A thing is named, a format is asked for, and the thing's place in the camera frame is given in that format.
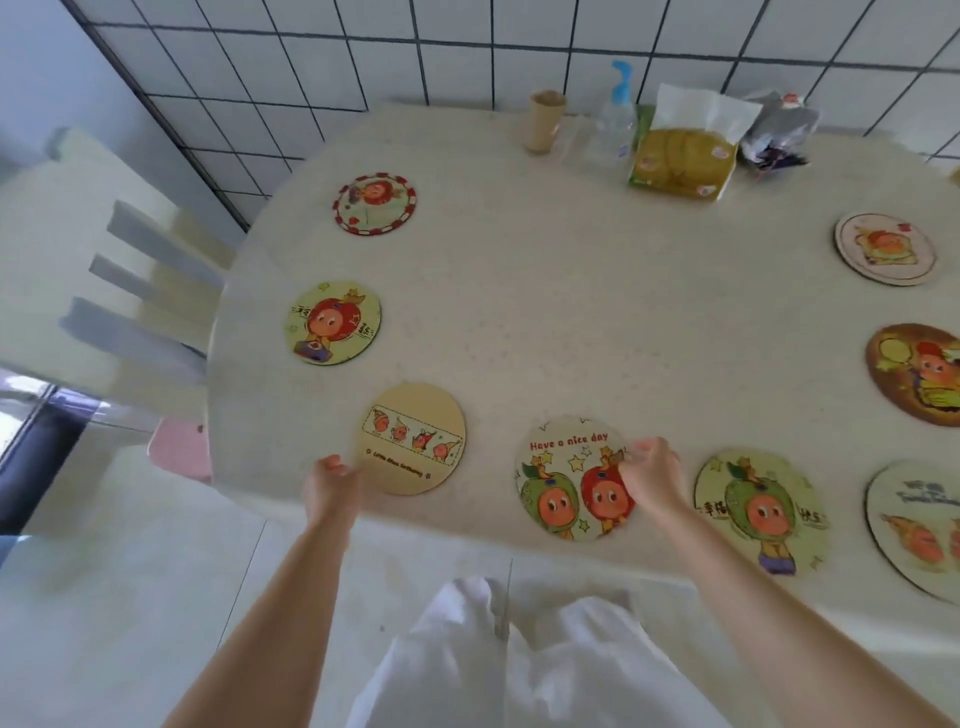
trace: wall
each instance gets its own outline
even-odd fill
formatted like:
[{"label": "wall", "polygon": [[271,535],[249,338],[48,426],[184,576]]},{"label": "wall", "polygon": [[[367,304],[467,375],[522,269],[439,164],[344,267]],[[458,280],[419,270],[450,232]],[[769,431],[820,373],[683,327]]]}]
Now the wall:
[{"label": "wall", "polygon": [[960,164],[957,0],[75,0],[252,219],[300,161],[383,100],[598,108],[614,57],[661,82],[809,94],[825,125]]},{"label": "wall", "polygon": [[[0,0],[0,154],[42,158],[82,127],[232,245],[243,231],[58,0]],[[11,173],[0,165],[0,181]]]}]

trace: coaster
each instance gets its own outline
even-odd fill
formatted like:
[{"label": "coaster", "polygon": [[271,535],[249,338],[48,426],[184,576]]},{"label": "coaster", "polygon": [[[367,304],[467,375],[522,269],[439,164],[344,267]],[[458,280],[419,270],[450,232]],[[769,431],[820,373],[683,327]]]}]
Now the coaster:
[{"label": "coaster", "polygon": [[803,576],[827,560],[827,514],[810,482],[779,455],[718,452],[700,470],[693,501],[737,550],[775,576]]},{"label": "coaster", "polygon": [[562,417],[535,427],[516,457],[520,502],[547,533],[595,541],[634,510],[617,468],[625,452],[623,439],[599,420]]},{"label": "coaster", "polygon": [[337,225],[354,235],[396,230],[417,208],[417,191],[402,177],[377,172],[340,188],[333,203]]},{"label": "coaster", "polygon": [[919,285],[933,276],[937,253],[912,223],[861,212],[837,223],[837,250],[857,273],[889,285]]},{"label": "coaster", "polygon": [[864,498],[876,547],[907,581],[960,604],[960,477],[926,463],[895,463]]},{"label": "coaster", "polygon": [[380,300],[354,280],[311,288],[290,307],[283,328],[290,351],[319,366],[352,359],[379,330]]},{"label": "coaster", "polygon": [[867,344],[874,384],[907,414],[960,427],[960,340],[923,324],[882,328]]},{"label": "coaster", "polygon": [[460,406],[432,384],[400,384],[376,398],[357,437],[359,460],[375,488],[414,496],[453,473],[467,443]]}]

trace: spray bottle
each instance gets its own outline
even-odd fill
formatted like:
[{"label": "spray bottle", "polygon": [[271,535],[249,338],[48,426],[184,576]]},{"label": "spray bottle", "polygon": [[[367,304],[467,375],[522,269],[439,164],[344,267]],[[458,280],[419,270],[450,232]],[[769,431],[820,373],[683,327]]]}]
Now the spray bottle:
[{"label": "spray bottle", "polygon": [[626,166],[636,133],[636,109],[630,98],[630,77],[634,68],[626,61],[614,61],[620,83],[613,87],[610,101],[596,117],[593,137],[587,146],[587,158],[600,167]]}]

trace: white table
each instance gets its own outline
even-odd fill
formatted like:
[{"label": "white table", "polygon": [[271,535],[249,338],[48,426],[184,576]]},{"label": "white table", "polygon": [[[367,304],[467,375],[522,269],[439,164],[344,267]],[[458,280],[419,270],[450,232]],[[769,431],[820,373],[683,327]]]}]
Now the white table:
[{"label": "white table", "polygon": [[[769,449],[820,488],[834,525],[828,564],[796,585],[804,597],[861,626],[892,619],[960,641],[960,608],[894,573],[861,506],[868,479],[892,460],[960,471],[960,430],[900,412],[863,363],[882,326],[960,330],[957,189],[882,139],[818,135],[808,168],[763,183],[738,171],[724,199],[704,204],[528,157],[517,122],[388,107],[274,197],[230,273],[210,351],[217,487],[271,518],[300,519],[308,465],[352,456],[373,398],[426,381],[464,410],[460,466],[421,496],[369,493],[368,514],[680,578],[639,514],[588,545],[540,530],[513,478],[527,430],[577,414],[627,437],[661,434],[691,478],[721,448]],[[377,171],[408,178],[417,211],[387,235],[349,235],[332,201]],[[940,277],[897,289],[848,268],[833,226],[867,209],[935,240]],[[294,298],[325,279],[362,281],[384,315],[366,352],[318,368],[286,350],[282,324]]]}]

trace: chair backrest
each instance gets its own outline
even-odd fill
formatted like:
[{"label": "chair backrest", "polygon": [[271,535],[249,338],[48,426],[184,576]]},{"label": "chair backrest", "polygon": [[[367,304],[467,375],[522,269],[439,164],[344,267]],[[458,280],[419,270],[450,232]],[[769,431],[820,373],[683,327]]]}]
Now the chair backrest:
[{"label": "chair backrest", "polygon": [[0,362],[203,418],[203,353],[233,250],[79,130],[0,184],[0,247]]}]

